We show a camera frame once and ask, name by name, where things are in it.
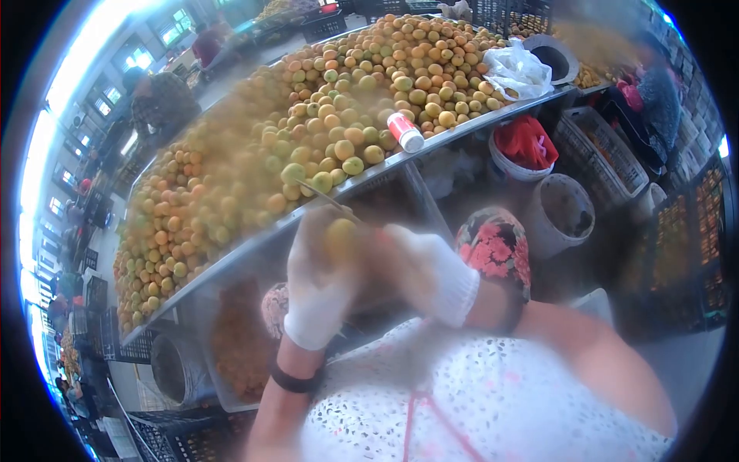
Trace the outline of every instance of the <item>floral fabric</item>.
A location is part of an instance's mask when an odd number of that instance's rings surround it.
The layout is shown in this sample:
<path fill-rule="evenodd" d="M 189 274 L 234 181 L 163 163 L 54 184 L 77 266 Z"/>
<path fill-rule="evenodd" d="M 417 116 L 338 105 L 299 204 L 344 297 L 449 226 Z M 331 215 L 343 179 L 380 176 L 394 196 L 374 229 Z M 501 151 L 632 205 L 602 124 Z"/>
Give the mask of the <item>floral fabric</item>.
<path fill-rule="evenodd" d="M 267 291 L 262 299 L 262 318 L 265 320 L 267 332 L 277 340 L 285 333 L 285 315 L 287 314 L 287 283 L 279 282 Z"/>
<path fill-rule="evenodd" d="M 473 213 L 457 233 L 454 249 L 484 280 L 505 281 L 531 299 L 528 241 L 511 212 L 488 207 Z"/>

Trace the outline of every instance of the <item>gloved hand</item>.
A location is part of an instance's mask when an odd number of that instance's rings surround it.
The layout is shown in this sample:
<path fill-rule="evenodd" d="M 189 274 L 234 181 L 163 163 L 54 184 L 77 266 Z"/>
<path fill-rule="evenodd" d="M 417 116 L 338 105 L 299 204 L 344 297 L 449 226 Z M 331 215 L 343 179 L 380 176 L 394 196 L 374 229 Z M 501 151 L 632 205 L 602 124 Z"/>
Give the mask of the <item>gloved hand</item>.
<path fill-rule="evenodd" d="M 380 252 L 389 277 L 406 301 L 450 327 L 461 327 L 480 286 L 480 275 L 437 234 L 416 234 L 399 225 L 387 225 L 392 242 Z"/>
<path fill-rule="evenodd" d="M 361 273 L 356 261 L 333 266 L 324 251 L 324 232 L 339 210 L 324 205 L 305 214 L 287 258 L 289 302 L 285 333 L 305 350 L 320 350 L 341 329 L 356 297 Z"/>

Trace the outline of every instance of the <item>plastic bag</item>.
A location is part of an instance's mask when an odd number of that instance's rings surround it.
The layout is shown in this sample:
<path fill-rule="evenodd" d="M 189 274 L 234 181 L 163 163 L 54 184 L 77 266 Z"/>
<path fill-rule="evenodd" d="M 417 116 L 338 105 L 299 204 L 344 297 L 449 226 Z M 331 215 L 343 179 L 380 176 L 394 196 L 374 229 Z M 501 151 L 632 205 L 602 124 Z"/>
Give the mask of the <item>plastic bag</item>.
<path fill-rule="evenodd" d="M 465 0 L 458 1 L 453 7 L 446 3 L 439 3 L 437 6 L 441 10 L 441 15 L 445 18 L 472 21 L 472 10 Z"/>
<path fill-rule="evenodd" d="M 540 98 L 553 91 L 552 68 L 524 49 L 518 38 L 511 38 L 510 42 L 510 47 L 488 50 L 483 56 L 483 63 L 488 66 L 485 80 L 510 101 Z M 506 88 L 515 90 L 518 98 L 506 94 Z"/>

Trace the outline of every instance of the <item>gray bucket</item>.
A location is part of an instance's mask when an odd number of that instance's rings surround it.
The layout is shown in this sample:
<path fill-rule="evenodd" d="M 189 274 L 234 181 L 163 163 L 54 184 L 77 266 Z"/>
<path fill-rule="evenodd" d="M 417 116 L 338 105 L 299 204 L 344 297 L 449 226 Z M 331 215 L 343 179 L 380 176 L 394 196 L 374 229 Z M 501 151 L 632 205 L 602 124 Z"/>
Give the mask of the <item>gray bucket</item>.
<path fill-rule="evenodd" d="M 181 333 L 161 333 L 154 339 L 151 371 L 159 391 L 180 407 L 215 395 L 199 344 Z"/>

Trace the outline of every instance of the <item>forearm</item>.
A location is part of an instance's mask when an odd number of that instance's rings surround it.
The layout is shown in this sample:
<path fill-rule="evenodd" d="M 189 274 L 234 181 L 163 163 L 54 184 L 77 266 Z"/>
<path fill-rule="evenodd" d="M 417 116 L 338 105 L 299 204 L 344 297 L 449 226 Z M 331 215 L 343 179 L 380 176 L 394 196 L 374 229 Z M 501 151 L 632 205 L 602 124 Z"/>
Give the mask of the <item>forearm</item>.
<path fill-rule="evenodd" d="M 674 436 L 675 415 L 656 374 L 604 322 L 573 308 L 532 301 L 512 336 L 550 347 L 595 396 L 662 435 Z"/>
<path fill-rule="evenodd" d="M 323 362 L 323 350 L 304 350 L 289 337 L 282 337 L 277 364 L 287 374 L 295 378 L 312 378 Z M 247 460 L 297 461 L 296 436 L 309 404 L 308 394 L 288 392 L 270 377 L 249 435 Z"/>

